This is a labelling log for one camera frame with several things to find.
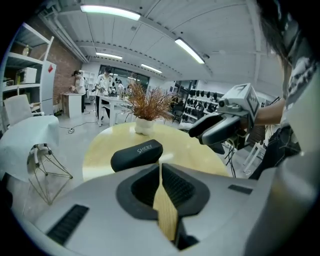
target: door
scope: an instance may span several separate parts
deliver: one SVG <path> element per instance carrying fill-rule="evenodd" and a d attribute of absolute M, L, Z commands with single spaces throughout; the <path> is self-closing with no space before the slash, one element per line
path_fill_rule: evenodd
<path fill-rule="evenodd" d="M 46 61 L 43 68 L 44 73 L 41 81 L 41 95 L 42 100 L 45 101 L 53 98 L 57 65 L 50 61 Z"/>
<path fill-rule="evenodd" d="M 42 111 L 46 116 L 54 114 L 54 104 L 53 104 L 52 98 L 43 100 L 41 102 L 41 105 L 42 105 Z"/>

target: white vase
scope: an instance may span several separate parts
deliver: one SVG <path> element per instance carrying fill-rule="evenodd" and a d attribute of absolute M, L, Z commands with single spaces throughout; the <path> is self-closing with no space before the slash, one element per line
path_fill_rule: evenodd
<path fill-rule="evenodd" d="M 154 122 L 137 118 L 134 130 L 137 134 L 150 135 L 154 131 Z"/>

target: round table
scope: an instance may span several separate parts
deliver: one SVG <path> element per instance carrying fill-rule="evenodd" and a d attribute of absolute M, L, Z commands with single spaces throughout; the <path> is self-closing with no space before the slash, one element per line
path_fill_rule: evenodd
<path fill-rule="evenodd" d="M 228 176 L 226 166 L 208 146 L 201 145 L 196 138 L 173 127 L 154 124 L 154 133 L 149 136 L 137 134 L 135 123 L 123 123 L 109 127 L 91 142 L 82 168 L 83 180 L 114 173 L 110 160 L 116 151 L 155 139 L 163 146 L 159 163 L 177 164 L 205 173 Z M 177 211 L 164 187 L 160 171 L 160 185 L 155 194 L 153 208 L 158 211 L 159 227 L 169 240 L 174 240 Z"/>

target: dried plant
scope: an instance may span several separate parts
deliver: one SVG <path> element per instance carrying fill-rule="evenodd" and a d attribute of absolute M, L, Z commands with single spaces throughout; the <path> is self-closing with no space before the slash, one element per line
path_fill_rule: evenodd
<path fill-rule="evenodd" d="M 148 121 L 158 118 L 172 119 L 172 116 L 169 114 L 172 102 L 172 95 L 170 93 L 163 93 L 159 87 L 145 93 L 139 81 L 131 82 L 129 86 L 132 89 L 127 100 L 131 105 L 130 113 Z"/>

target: window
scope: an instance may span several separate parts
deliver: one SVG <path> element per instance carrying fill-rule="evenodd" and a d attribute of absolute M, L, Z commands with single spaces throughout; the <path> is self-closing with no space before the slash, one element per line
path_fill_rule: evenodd
<path fill-rule="evenodd" d="M 103 74 L 107 65 L 101 65 L 100 66 L 100 71 L 99 75 Z M 145 76 L 143 74 L 139 74 L 130 70 L 118 68 L 118 67 L 111 67 L 111 76 L 113 79 L 118 78 L 118 80 L 121 80 L 121 83 L 126 87 L 130 82 L 133 82 L 133 79 L 139 80 L 141 83 L 142 87 L 144 88 L 145 91 L 147 91 L 148 84 L 149 84 L 149 77 Z"/>

